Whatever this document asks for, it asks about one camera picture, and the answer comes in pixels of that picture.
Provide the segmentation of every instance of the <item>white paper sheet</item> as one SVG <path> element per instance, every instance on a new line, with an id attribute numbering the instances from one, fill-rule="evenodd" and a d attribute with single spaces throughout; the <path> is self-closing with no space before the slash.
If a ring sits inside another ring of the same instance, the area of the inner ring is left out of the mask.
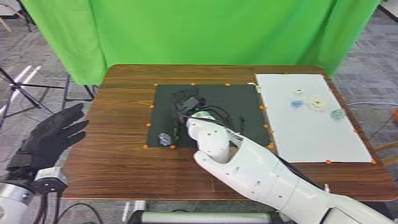
<path id="1" fill-rule="evenodd" d="M 288 162 L 371 162 L 348 118 L 334 120 L 330 117 L 341 106 L 323 76 L 261 74 L 256 78 L 279 156 Z M 327 103 L 321 112 L 307 106 L 314 97 Z M 295 100 L 304 101 L 298 108 L 291 106 Z"/>

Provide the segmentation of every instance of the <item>green backdrop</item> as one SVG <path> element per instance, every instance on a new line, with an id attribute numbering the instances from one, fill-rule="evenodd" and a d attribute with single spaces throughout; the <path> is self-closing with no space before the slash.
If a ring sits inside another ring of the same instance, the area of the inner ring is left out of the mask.
<path id="1" fill-rule="evenodd" d="M 332 74 L 378 2 L 23 0 L 78 84 L 99 84 L 113 64 L 318 65 Z"/>

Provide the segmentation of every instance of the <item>white robotic hand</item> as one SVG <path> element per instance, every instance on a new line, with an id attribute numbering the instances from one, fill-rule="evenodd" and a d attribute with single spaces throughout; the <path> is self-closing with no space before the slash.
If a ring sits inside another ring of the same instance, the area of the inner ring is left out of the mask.
<path id="1" fill-rule="evenodd" d="M 392 224 L 360 202 L 330 194 L 298 177 L 268 149 L 245 136 L 193 118 L 202 116 L 200 112 L 186 122 L 199 146 L 193 158 L 234 191 L 270 205 L 298 224 Z M 238 148 L 232 156 L 229 142 Z"/>

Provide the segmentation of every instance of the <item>black glove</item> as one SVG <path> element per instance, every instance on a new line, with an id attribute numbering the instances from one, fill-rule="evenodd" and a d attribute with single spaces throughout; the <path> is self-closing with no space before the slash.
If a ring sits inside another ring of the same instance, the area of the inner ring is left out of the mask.
<path id="1" fill-rule="evenodd" d="M 74 105 L 39 123 L 9 162 L 10 173 L 30 172 L 32 176 L 41 169 L 53 167 L 64 150 L 85 137 L 81 129 L 89 121 L 73 124 L 83 117 L 81 109 L 83 104 Z"/>

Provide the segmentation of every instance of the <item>cable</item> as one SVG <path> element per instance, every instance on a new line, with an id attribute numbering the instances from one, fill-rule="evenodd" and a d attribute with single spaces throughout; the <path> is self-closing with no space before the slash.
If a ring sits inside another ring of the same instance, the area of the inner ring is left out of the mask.
<path id="1" fill-rule="evenodd" d="M 53 213 L 53 224 L 58 222 L 58 209 L 60 209 L 60 198 L 62 198 L 62 192 L 57 192 L 57 199 L 55 199 L 55 213 Z"/>
<path id="2" fill-rule="evenodd" d="M 218 115 L 218 112 L 211 108 L 218 109 L 224 112 L 225 117 L 222 117 Z M 213 105 L 208 105 L 208 106 L 200 107 L 199 110 L 209 110 L 209 111 L 213 111 L 216 113 L 216 115 L 222 117 L 224 123 L 234 128 L 231 114 L 227 113 L 227 111 L 225 111 L 225 109 L 222 107 L 213 106 Z"/>
<path id="3" fill-rule="evenodd" d="M 376 136 L 376 134 L 378 134 L 378 132 L 382 131 L 383 127 L 387 126 L 389 121 L 392 120 L 392 118 L 394 118 L 394 113 L 392 113 L 392 115 L 391 115 L 391 117 L 389 117 L 387 121 L 383 122 L 382 127 L 378 128 L 378 130 L 375 131 L 373 135 L 369 136 L 369 140 L 371 140 L 371 139 L 373 139 L 373 137 Z"/>
<path id="4" fill-rule="evenodd" d="M 35 220 L 33 220 L 33 224 L 41 223 L 41 219 L 46 213 L 46 209 L 48 209 L 48 195 L 41 196 L 41 207 L 39 207 L 39 212 L 37 212 L 37 216 L 35 216 Z"/>
<path id="5" fill-rule="evenodd" d="M 73 204 L 73 205 L 65 208 L 65 210 L 64 210 L 64 212 L 60 213 L 60 216 L 58 216 L 57 220 L 55 220 L 55 223 L 53 223 L 53 224 L 58 224 L 58 221 L 60 221 L 60 219 L 62 219 L 62 217 L 64 217 L 67 211 L 69 211 L 71 208 L 76 207 L 78 205 L 83 205 L 83 206 L 90 209 L 90 211 L 94 212 L 94 215 L 96 215 L 99 224 L 103 224 L 103 219 L 101 219 L 99 213 L 97 213 L 94 207 L 92 207 L 89 204 L 85 204 L 85 203 L 76 203 L 76 204 Z"/>
<path id="6" fill-rule="evenodd" d="M 44 214 L 42 214 L 42 219 L 41 219 L 41 224 L 46 224 L 46 212 L 48 212 L 48 208 L 44 209 Z"/>
<path id="7" fill-rule="evenodd" d="M 183 116 L 184 118 L 192 118 L 192 119 L 195 119 L 195 120 L 208 121 L 209 123 L 218 124 L 224 128 L 227 128 L 227 129 L 232 130 L 232 128 L 227 127 L 227 125 L 222 124 L 216 120 L 211 120 L 211 119 L 208 119 L 208 118 L 192 117 L 192 116 L 186 116 L 184 114 L 181 114 L 181 116 Z"/>
<path id="8" fill-rule="evenodd" d="M 387 102 L 355 102 L 355 103 L 348 103 L 346 106 L 353 106 L 353 105 L 360 105 L 360 104 L 373 104 L 373 105 L 391 105 L 391 106 L 398 106 L 398 103 L 387 103 Z"/>
<path id="9" fill-rule="evenodd" d="M 309 184 L 312 184 L 312 186 L 316 188 L 320 188 L 320 186 L 314 184 L 312 180 L 309 179 L 309 177 L 302 174 L 300 170 L 293 167 L 293 165 L 289 164 L 289 162 L 275 155 L 277 159 L 280 160 L 284 166 L 288 167 L 289 171 L 295 173 L 295 175 L 309 182 Z"/>

